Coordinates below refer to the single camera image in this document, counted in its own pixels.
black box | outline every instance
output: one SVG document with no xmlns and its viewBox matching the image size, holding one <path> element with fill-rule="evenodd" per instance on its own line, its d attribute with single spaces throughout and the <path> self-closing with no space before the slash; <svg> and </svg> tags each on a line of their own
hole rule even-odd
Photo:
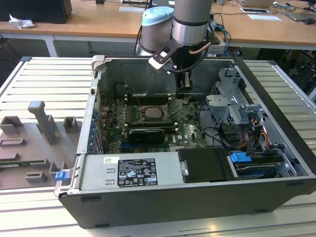
<svg viewBox="0 0 316 237">
<path fill-rule="evenodd" d="M 66 23 L 72 12 L 70 0 L 0 0 L 0 21 L 11 16 L 36 22 Z"/>
</svg>

open computer chassis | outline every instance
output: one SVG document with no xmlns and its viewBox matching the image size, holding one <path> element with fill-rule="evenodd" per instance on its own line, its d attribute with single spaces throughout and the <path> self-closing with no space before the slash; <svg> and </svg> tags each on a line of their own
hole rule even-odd
<svg viewBox="0 0 316 237">
<path fill-rule="evenodd" d="M 252 72 L 269 63 L 205 59 L 176 96 L 147 61 L 108 57 L 92 81 L 55 188 L 81 227 L 271 212 L 315 190 L 314 153 Z"/>
</svg>

laptop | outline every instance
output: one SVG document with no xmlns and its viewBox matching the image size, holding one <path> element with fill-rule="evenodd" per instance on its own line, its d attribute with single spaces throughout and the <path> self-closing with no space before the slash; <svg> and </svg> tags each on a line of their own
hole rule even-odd
<svg viewBox="0 0 316 237">
<path fill-rule="evenodd" d="M 294 12 L 285 12 L 287 16 L 292 18 L 294 21 L 304 21 L 307 19 L 314 19 L 316 20 L 315 14 L 308 14 L 308 13 L 294 13 Z"/>
<path fill-rule="evenodd" d="M 242 6 L 270 7 L 275 0 L 237 0 Z"/>
<path fill-rule="evenodd" d="M 155 6 L 170 6 L 174 7 L 175 0 L 153 0 L 153 5 Z"/>
</svg>

blue tab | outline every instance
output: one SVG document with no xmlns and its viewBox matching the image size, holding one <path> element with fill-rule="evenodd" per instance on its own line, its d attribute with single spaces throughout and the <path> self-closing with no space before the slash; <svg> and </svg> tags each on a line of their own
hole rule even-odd
<svg viewBox="0 0 316 237">
<path fill-rule="evenodd" d="M 234 152 L 230 155 L 232 162 L 252 162 L 252 159 L 246 155 L 246 152 Z"/>
<path fill-rule="evenodd" d="M 69 171 L 59 171 L 56 173 L 56 181 L 68 181 Z"/>
</svg>

motherboard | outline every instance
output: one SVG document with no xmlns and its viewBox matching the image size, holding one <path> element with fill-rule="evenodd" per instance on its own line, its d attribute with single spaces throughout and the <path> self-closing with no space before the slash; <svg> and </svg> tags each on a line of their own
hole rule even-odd
<svg viewBox="0 0 316 237">
<path fill-rule="evenodd" d="M 198 125 L 200 102 L 173 96 L 107 98 L 101 106 L 106 154 L 174 152 L 207 147 Z"/>
</svg>

